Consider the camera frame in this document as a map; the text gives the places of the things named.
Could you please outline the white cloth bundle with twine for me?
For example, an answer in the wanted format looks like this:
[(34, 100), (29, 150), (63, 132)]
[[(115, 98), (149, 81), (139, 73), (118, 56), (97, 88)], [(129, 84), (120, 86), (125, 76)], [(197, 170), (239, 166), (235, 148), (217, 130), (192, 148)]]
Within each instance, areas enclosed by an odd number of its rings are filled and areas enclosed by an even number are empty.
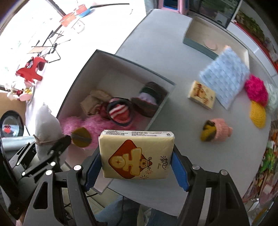
[(48, 106), (43, 105), (35, 121), (35, 149), (39, 160), (46, 157), (50, 148), (63, 137), (60, 122), (51, 114)]

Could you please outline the beige sock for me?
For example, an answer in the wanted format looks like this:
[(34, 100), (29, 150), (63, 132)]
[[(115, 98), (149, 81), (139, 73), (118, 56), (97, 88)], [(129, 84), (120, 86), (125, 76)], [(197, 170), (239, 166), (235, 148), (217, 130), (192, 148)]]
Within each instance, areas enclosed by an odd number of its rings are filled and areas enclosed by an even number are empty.
[(94, 115), (103, 102), (107, 102), (112, 96), (103, 90), (92, 90), (90, 94), (80, 102), (80, 106), (86, 115)]

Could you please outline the yellow tissue pack red diamond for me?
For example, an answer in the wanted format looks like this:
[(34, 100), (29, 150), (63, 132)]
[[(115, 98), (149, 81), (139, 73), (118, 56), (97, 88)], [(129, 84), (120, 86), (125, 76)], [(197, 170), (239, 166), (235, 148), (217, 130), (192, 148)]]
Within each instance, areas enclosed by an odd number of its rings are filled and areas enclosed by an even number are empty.
[(170, 131), (104, 130), (99, 136), (103, 177), (165, 179), (175, 136)]

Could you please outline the striped purple knitted hat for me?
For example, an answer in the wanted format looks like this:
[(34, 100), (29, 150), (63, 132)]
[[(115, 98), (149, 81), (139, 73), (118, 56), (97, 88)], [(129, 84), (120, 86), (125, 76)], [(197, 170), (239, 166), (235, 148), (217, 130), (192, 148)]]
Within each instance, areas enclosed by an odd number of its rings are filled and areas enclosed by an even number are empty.
[(141, 115), (152, 118), (168, 92), (155, 82), (148, 82), (138, 96), (131, 98), (133, 108)]

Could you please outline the dark red knitted flower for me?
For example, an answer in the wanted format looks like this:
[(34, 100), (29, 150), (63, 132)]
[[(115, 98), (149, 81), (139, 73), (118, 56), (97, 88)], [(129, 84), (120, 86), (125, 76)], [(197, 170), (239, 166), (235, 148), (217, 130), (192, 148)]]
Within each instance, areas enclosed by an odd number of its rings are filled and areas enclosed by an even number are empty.
[(96, 109), (96, 112), (100, 115), (101, 118), (104, 118), (106, 120), (109, 119), (109, 116), (107, 114), (107, 102), (103, 102), (101, 105), (99, 105)]

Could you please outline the red striped rolled sock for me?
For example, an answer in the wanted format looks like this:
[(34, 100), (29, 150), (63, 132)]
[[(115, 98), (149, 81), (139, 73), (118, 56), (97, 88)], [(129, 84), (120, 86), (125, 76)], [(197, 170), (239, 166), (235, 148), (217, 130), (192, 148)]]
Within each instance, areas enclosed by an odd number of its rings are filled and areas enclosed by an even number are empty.
[(112, 98), (108, 102), (107, 114), (115, 124), (127, 127), (133, 120), (133, 107), (126, 98)]

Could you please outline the pink knitted pouch yellow filling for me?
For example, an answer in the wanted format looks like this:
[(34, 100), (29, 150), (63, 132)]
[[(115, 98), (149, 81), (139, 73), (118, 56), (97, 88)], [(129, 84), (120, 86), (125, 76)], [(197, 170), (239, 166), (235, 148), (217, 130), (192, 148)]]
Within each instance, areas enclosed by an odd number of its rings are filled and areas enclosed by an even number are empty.
[(228, 126), (224, 119), (207, 120), (200, 135), (202, 142), (224, 142), (231, 137), (233, 128)]

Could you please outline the dark green storage box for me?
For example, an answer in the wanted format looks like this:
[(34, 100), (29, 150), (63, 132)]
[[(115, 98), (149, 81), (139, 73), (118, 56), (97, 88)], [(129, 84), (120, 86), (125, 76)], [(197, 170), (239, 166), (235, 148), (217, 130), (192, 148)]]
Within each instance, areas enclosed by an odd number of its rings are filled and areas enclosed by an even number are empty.
[(98, 177), (165, 179), (174, 134), (150, 131), (174, 84), (124, 58), (96, 51), (73, 82), (59, 110), (63, 133), (72, 137), (71, 166), (90, 190)]

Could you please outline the yellow mesh knitted item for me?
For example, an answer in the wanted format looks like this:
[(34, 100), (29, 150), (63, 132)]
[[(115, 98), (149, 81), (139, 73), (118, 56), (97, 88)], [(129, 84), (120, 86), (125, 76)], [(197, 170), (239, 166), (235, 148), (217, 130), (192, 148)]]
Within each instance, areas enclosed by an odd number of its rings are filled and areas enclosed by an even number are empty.
[(255, 102), (251, 101), (250, 119), (257, 128), (264, 128), (266, 124), (266, 110), (265, 108)]

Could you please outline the pale green bath pouf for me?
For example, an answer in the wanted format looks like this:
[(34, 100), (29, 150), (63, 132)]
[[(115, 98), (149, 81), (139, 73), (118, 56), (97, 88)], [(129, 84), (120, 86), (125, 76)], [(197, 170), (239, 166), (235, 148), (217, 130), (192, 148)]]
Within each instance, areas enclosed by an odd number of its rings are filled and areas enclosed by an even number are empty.
[(268, 103), (267, 103), (267, 109), (270, 113), (274, 113), (277, 109), (277, 87), (273, 86), (272, 84), (266, 82), (265, 87), (268, 93)]

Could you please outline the yellow tissue pack bear print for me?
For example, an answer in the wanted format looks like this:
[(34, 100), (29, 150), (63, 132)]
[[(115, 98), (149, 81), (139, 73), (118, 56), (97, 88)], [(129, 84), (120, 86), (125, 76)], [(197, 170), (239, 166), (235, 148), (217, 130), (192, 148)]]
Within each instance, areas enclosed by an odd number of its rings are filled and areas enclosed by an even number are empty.
[(204, 84), (198, 82), (197, 80), (193, 81), (189, 94), (188, 99), (200, 104), (201, 106), (207, 109), (213, 109), (216, 93), (209, 87), (205, 86)]

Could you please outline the magenta fluffy pompom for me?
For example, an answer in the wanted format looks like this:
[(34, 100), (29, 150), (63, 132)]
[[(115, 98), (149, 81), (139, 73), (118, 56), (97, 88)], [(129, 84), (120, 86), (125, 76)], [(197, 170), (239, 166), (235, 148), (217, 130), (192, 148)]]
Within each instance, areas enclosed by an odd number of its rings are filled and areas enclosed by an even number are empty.
[(264, 82), (260, 78), (251, 74), (244, 84), (244, 89), (251, 101), (266, 107), (268, 103), (268, 92)]

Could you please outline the light blue dotted blanket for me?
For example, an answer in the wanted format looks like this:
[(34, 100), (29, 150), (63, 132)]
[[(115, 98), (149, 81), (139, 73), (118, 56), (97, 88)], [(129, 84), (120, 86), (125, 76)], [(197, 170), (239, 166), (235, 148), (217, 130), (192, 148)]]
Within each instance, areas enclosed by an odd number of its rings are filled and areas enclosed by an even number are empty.
[(226, 46), (222, 53), (199, 73), (202, 82), (215, 91), (217, 100), (226, 110), (243, 89), (249, 75), (249, 68), (230, 46)]

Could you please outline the round wooden coaster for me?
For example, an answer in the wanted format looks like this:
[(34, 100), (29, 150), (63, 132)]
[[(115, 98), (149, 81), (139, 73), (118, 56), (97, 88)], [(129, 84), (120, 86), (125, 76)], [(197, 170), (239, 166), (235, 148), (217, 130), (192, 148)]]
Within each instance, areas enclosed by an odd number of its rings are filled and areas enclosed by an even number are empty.
[(212, 51), (217, 50), (217, 45), (210, 39), (204, 40), (204, 44), (208, 49), (210, 49)]

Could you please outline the shallow teal box lid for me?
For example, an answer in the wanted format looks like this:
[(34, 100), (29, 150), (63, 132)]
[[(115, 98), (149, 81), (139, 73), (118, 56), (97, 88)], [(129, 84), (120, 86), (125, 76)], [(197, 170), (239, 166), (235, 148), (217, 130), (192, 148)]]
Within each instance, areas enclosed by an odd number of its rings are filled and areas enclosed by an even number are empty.
[[(204, 40), (206, 39), (212, 40), (217, 45), (217, 50), (212, 51), (208, 49), (204, 44)], [(185, 31), (183, 43), (213, 60), (222, 53), (226, 46), (229, 46), (245, 65), (250, 67), (247, 48), (222, 28), (200, 17), (195, 16), (191, 20)]]

